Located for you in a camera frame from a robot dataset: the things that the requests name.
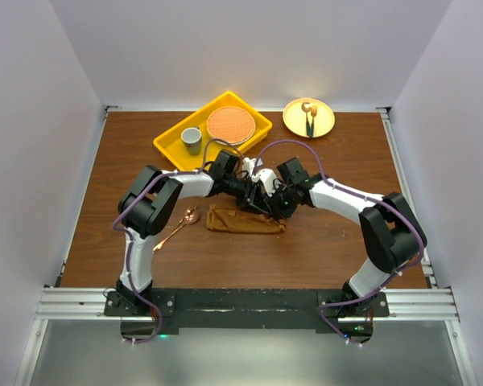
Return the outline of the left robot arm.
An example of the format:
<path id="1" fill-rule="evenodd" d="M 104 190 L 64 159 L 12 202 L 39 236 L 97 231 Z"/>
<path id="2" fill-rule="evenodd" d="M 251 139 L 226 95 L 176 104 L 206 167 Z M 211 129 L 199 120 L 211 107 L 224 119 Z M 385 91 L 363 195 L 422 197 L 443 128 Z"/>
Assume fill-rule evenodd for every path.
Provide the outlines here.
<path id="1" fill-rule="evenodd" d="M 147 165 L 118 203 L 113 230 L 126 236 L 122 273 L 116 284 L 121 305 L 132 315 L 151 312 L 151 264 L 155 237 L 167 225 L 178 200 L 231 195 L 242 210 L 269 215 L 258 186 L 249 173 L 237 177 L 242 158 L 221 150 L 214 161 L 192 171 L 163 171 Z"/>

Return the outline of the brown cloth napkin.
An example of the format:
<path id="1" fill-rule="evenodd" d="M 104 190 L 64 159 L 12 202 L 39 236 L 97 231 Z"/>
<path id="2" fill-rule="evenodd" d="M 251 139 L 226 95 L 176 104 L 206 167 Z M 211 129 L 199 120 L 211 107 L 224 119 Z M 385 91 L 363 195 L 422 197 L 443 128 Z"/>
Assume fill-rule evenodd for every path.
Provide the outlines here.
<path id="1" fill-rule="evenodd" d="M 213 232 L 269 235 L 285 232 L 286 221 L 234 207 L 211 205 L 206 215 L 206 228 Z"/>

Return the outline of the rose gold spoon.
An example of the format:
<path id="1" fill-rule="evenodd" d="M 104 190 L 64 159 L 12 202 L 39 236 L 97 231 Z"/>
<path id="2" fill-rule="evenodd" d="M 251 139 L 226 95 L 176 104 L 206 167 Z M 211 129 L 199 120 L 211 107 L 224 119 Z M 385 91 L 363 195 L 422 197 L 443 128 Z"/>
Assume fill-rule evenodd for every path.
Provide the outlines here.
<path id="1" fill-rule="evenodd" d="M 182 228 L 195 224 L 198 220 L 200 219 L 200 214 L 196 211 L 191 212 L 187 214 L 181 221 L 180 223 L 175 227 L 175 229 L 166 237 L 164 237 L 153 249 L 152 252 L 156 253 L 158 252 L 164 244 L 169 241 L 178 231 L 180 231 Z"/>

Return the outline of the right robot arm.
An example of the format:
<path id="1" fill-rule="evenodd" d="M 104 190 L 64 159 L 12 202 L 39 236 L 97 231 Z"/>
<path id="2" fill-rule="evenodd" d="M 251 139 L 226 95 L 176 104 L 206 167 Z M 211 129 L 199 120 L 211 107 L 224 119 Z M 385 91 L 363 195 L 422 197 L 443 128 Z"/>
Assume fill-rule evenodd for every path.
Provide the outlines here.
<path id="1" fill-rule="evenodd" d="M 262 180 L 272 215 L 288 218 L 299 205 L 323 209 L 352 220 L 361 227 L 367 258 L 344 284 L 338 302 L 325 308 L 344 307 L 362 315 L 386 285 L 423 258 L 427 237 L 404 196 L 370 194 L 348 187 L 320 172 L 311 176 L 293 158 L 278 166 L 280 177 Z"/>

